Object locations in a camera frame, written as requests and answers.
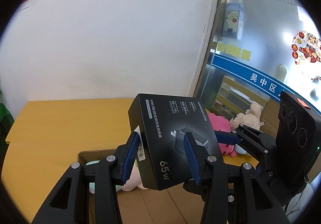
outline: green fabric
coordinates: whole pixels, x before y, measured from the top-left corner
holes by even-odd
[[[5,139],[13,123],[14,119],[10,112],[7,110],[4,104],[0,103],[0,174],[4,157],[8,149],[8,144],[6,144]]]

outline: barcode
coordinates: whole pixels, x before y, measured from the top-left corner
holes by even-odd
[[[138,133],[139,138],[140,138],[137,155],[138,155],[138,160],[142,161],[142,160],[146,159],[146,157],[145,157],[145,152],[144,152],[144,146],[142,144],[142,136],[140,134],[139,126],[137,126],[137,128],[134,131]]]

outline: ugreen charger box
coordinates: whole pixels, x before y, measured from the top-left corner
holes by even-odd
[[[137,153],[143,186],[164,190],[192,178],[183,147],[186,132],[223,160],[205,107],[198,98],[138,94],[129,111],[131,131],[141,137]]]

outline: plush toy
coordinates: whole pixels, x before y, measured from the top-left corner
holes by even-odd
[[[99,161],[91,161],[91,162],[88,162],[86,165],[94,164],[94,163],[98,163],[98,162]],[[139,187],[142,190],[147,190],[147,188],[144,188],[142,185],[142,180],[140,178],[140,174],[139,174],[139,170],[138,170],[138,166],[137,166],[137,161],[135,161],[135,164],[134,164],[133,170],[132,170],[132,174],[130,175],[129,180],[125,183],[124,186],[116,185],[116,191],[119,191],[119,190],[131,191],[135,187]],[[95,183],[94,182],[89,183],[89,192],[91,194],[95,194]]]
[[[261,112],[260,105],[256,102],[253,102],[250,106],[250,109],[245,111],[245,114],[239,113],[230,120],[231,129],[235,130],[240,124],[243,124],[253,129],[260,130],[261,125],[264,124],[263,122],[260,122]],[[240,154],[248,154],[238,145],[235,145],[235,151]]]
[[[208,113],[208,118],[210,119],[213,130],[231,132],[230,122],[223,116],[216,116],[214,113]],[[223,155],[229,154],[231,157],[235,157],[237,155],[234,145],[219,143],[219,148]]]

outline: blue wall decal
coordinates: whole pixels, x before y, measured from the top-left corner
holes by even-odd
[[[307,103],[321,115],[321,111],[315,108],[310,102],[300,96],[297,92],[293,91],[291,88],[271,77],[270,75],[267,75],[253,67],[219,54],[215,54],[212,66],[226,71],[236,78],[243,80],[244,82],[254,86],[255,88],[264,92],[278,102],[280,102],[281,91],[291,92],[297,95],[300,99],[302,99],[305,103]]]

